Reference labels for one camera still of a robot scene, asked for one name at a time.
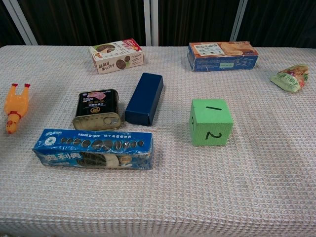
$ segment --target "rubber chicken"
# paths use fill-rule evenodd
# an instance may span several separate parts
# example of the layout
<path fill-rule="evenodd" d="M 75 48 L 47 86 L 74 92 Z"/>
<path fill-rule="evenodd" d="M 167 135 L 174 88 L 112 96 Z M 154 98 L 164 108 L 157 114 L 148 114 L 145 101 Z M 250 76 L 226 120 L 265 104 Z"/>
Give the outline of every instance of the rubber chicken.
<path fill-rule="evenodd" d="M 28 110 L 30 84 L 24 84 L 24 90 L 21 95 L 15 94 L 17 85 L 15 83 L 12 84 L 4 104 L 4 111 L 8 115 L 8 122 L 5 127 L 8 134 L 16 132 L 19 120 Z"/>

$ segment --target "green die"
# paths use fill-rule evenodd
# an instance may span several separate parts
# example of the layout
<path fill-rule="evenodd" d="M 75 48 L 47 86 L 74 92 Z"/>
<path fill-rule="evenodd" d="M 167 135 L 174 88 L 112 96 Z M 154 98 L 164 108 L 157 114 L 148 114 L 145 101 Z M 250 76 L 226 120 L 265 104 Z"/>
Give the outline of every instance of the green die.
<path fill-rule="evenodd" d="M 223 99 L 193 99 L 190 131 L 194 146 L 221 146 L 227 143 L 233 119 Z"/>

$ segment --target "crumpled wrapper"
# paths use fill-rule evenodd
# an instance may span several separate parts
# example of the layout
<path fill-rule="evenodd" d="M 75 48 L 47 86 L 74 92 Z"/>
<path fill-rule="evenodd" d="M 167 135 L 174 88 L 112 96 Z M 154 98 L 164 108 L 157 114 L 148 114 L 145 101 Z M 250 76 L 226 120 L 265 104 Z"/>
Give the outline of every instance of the crumpled wrapper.
<path fill-rule="evenodd" d="M 307 79 L 308 66 L 305 64 L 294 65 L 270 78 L 274 84 L 289 92 L 297 92 L 302 89 Z"/>

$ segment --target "navy rectangular box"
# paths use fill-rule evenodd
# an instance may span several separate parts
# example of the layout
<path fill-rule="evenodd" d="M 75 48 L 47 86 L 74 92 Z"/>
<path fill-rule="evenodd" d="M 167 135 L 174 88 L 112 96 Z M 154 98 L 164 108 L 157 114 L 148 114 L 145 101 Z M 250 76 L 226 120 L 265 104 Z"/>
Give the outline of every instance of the navy rectangular box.
<path fill-rule="evenodd" d="M 163 88 L 161 75 L 143 73 L 125 111 L 125 120 L 151 126 Z"/>

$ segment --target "oreo box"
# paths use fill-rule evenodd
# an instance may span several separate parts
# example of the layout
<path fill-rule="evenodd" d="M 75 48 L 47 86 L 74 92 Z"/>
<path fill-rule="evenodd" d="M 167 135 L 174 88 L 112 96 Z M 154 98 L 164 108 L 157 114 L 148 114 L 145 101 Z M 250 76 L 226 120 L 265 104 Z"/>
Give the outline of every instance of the oreo box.
<path fill-rule="evenodd" d="M 253 69 L 258 52 L 247 41 L 190 43 L 188 60 L 193 72 Z"/>
<path fill-rule="evenodd" d="M 161 75 L 143 73 L 127 105 L 125 120 L 133 124 L 151 126 L 162 88 Z"/>
<path fill-rule="evenodd" d="M 144 64 L 143 51 L 134 39 L 91 46 L 89 51 L 99 74 Z"/>
<path fill-rule="evenodd" d="M 33 151 L 48 166 L 147 170 L 153 147 L 151 133 L 45 129 Z"/>

